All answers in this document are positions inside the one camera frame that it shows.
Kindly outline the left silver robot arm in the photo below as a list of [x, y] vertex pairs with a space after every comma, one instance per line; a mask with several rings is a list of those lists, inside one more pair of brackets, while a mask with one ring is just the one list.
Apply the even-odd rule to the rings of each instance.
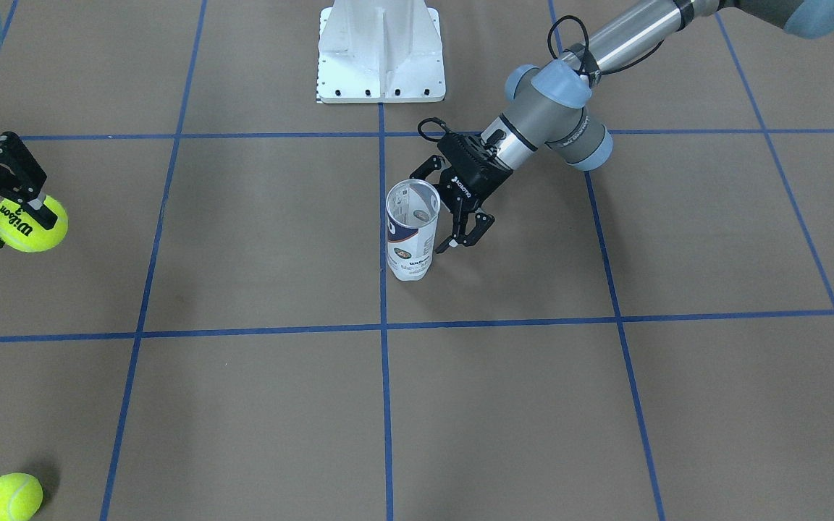
[[651, 56], [697, 17], [731, 7], [804, 39], [834, 32], [834, 1], [640, 1], [595, 33], [583, 30], [580, 43], [550, 49], [545, 66], [513, 70], [507, 108], [480, 135], [445, 127], [438, 154], [413, 172], [420, 180], [440, 173], [436, 189], [453, 227], [436, 253], [473, 246], [486, 234], [495, 219], [483, 211], [484, 201], [542, 146], [579, 171], [603, 165], [613, 142], [586, 106], [593, 88]]

